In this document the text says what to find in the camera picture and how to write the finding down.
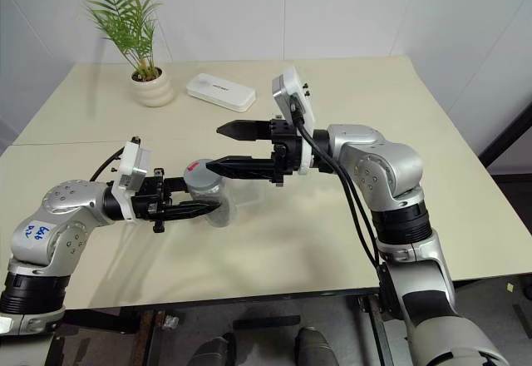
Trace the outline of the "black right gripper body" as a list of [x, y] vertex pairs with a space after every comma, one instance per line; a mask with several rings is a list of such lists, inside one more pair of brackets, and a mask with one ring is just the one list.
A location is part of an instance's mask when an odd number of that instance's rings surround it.
[[302, 158], [302, 139], [297, 129], [283, 119], [270, 121], [270, 140], [273, 144], [271, 159], [273, 177], [270, 180], [276, 186], [283, 186], [285, 176], [299, 171]]

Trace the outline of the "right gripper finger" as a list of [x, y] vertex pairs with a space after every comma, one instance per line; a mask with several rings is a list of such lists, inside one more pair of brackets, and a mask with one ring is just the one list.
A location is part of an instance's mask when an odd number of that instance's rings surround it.
[[271, 180], [274, 176], [271, 159], [254, 159], [250, 156], [226, 156], [207, 161], [206, 168], [230, 179]]
[[237, 141], [260, 141], [271, 139], [270, 121], [235, 120], [216, 129], [218, 134]]

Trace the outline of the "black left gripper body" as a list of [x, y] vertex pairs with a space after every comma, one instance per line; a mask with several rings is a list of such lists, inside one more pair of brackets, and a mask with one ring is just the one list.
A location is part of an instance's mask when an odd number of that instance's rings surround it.
[[146, 177], [140, 189], [132, 197], [133, 211], [136, 219], [153, 223], [155, 233], [165, 232], [165, 208], [168, 195], [165, 192], [165, 171], [155, 168], [152, 177]]

